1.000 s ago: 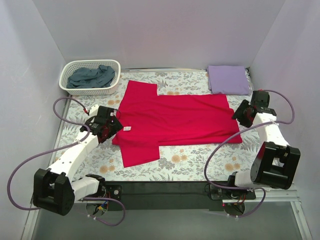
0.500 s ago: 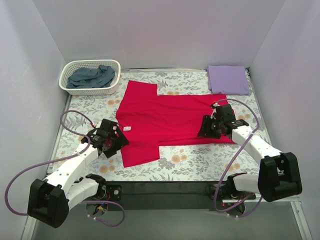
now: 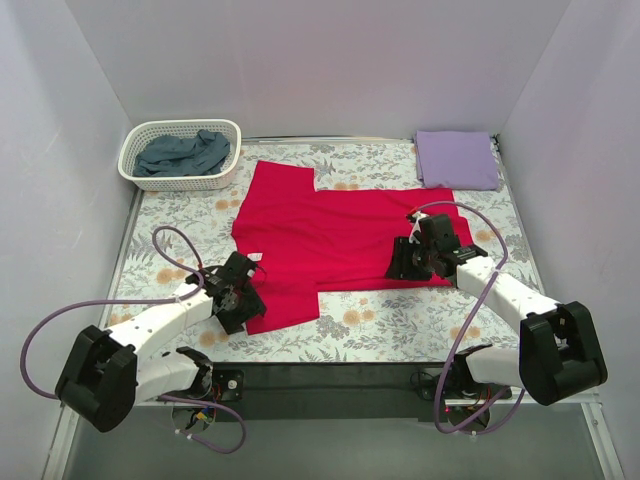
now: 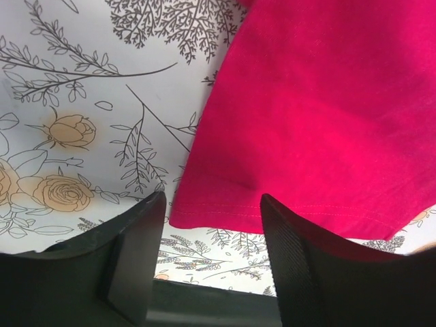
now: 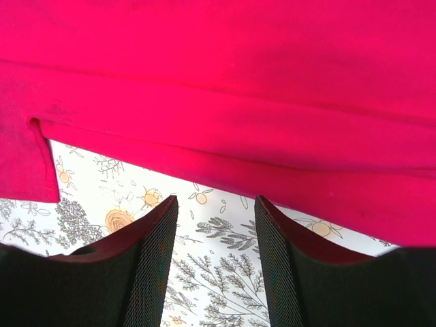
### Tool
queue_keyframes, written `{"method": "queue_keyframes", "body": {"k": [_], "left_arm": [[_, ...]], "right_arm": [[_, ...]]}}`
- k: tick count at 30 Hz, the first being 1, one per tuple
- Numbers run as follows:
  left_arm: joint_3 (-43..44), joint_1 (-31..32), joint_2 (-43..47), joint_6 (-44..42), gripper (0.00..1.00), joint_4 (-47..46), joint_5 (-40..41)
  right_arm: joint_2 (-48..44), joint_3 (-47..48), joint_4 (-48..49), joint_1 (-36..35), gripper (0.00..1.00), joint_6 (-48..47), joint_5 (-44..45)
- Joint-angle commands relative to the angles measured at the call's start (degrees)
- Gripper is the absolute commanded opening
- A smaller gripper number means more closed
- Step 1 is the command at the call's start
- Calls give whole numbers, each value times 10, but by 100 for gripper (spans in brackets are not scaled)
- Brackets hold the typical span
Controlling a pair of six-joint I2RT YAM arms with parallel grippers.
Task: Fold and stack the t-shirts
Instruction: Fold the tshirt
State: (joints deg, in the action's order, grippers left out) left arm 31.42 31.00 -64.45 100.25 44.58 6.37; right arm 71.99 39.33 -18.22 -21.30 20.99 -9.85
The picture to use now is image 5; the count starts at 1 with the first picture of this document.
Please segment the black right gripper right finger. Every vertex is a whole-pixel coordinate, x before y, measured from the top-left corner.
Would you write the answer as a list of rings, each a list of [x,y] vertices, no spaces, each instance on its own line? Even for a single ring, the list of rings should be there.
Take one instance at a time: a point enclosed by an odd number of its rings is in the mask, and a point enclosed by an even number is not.
[[[372,257],[330,242],[265,197],[255,225],[272,326],[434,326],[435,249]]]

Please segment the red t shirt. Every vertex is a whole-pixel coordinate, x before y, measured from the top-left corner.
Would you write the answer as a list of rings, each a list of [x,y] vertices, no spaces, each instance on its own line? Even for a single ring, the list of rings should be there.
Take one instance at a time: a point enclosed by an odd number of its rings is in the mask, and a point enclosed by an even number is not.
[[[2,198],[50,139],[433,246],[435,2],[2,1]]]

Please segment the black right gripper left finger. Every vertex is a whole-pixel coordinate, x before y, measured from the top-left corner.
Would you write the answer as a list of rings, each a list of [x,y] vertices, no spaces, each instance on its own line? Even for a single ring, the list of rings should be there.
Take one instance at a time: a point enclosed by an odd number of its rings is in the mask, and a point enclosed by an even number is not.
[[[2,326],[158,326],[178,201],[69,255],[1,246]]]

